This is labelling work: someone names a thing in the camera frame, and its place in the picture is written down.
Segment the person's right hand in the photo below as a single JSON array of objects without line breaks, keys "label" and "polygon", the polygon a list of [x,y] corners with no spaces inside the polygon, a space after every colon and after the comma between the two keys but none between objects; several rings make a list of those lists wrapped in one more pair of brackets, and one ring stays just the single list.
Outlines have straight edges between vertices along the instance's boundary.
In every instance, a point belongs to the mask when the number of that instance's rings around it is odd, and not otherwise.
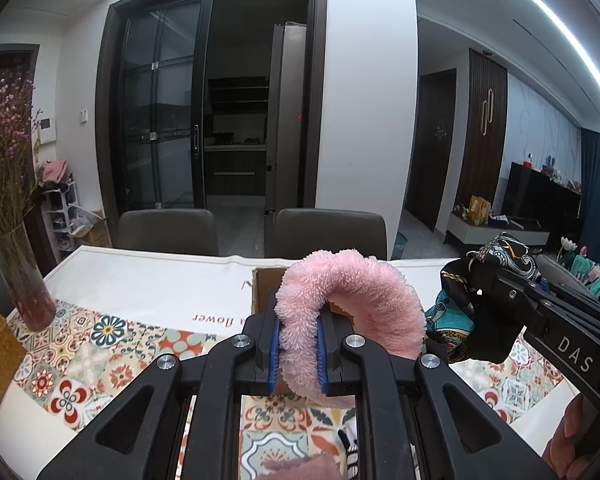
[{"label": "person's right hand", "polygon": [[582,479],[589,474],[600,447],[600,416],[588,411],[593,405],[582,393],[567,405],[542,459],[558,479]]}]

